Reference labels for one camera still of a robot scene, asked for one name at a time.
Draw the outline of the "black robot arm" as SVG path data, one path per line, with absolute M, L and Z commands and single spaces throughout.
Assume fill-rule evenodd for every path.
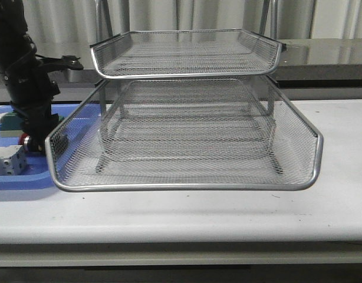
M 37 55 L 22 1 L 0 1 L 0 75 L 12 108 L 23 119 L 21 128 L 30 151 L 43 152 L 45 138 L 60 122 L 51 111 L 52 99 L 60 90 L 48 75 L 66 69 L 80 71 L 83 65 L 72 55 Z

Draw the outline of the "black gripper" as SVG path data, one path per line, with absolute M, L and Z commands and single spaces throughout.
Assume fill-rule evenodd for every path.
M 59 123 L 59 116 L 51 112 L 51 104 L 60 89 L 48 74 L 64 70 L 80 71 L 83 68 L 79 58 L 73 55 L 52 58 L 33 54 L 4 67 L 3 78 L 11 97 L 11 106 L 22 118 L 20 126 L 31 139 L 29 147 L 44 147 L 46 137 Z

